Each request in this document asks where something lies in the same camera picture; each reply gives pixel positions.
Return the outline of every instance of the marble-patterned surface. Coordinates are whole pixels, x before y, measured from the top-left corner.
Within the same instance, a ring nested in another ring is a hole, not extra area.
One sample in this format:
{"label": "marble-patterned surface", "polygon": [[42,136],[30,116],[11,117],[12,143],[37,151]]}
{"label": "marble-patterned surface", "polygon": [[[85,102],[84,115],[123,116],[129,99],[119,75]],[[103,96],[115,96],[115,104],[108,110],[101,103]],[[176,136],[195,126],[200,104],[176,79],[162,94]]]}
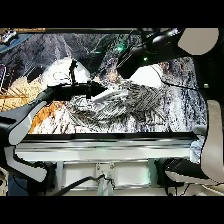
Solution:
{"label": "marble-patterned surface", "polygon": [[[41,77],[46,68],[65,57],[81,62],[92,79],[98,79],[104,85],[114,85],[108,74],[116,73],[121,42],[136,44],[139,41],[139,36],[128,38],[128,34],[32,35],[20,45],[0,54],[0,64],[7,68],[3,87],[8,88],[21,76],[27,76],[29,81]],[[196,86],[190,58],[172,60],[160,66],[164,81],[185,87]],[[147,129],[137,122],[133,131],[191,131],[196,124],[206,124],[205,103],[198,92],[166,84],[162,85],[162,90],[159,106],[164,112],[165,122],[148,125]]]}

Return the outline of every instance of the screen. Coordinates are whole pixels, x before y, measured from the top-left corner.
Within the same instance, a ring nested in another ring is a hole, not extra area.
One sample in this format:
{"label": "screen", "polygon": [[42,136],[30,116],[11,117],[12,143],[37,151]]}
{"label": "screen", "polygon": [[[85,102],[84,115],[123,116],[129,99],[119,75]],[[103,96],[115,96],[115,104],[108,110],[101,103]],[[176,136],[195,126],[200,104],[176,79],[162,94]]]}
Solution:
{"label": "screen", "polygon": [[74,96],[53,102],[34,118],[30,134],[188,132],[206,124],[206,107],[194,90],[191,58],[139,68],[129,80],[116,71],[122,51],[140,43],[130,34],[18,34],[0,45],[0,108],[20,107],[48,85],[69,82],[71,60],[77,81],[101,83],[107,92],[90,100]]}

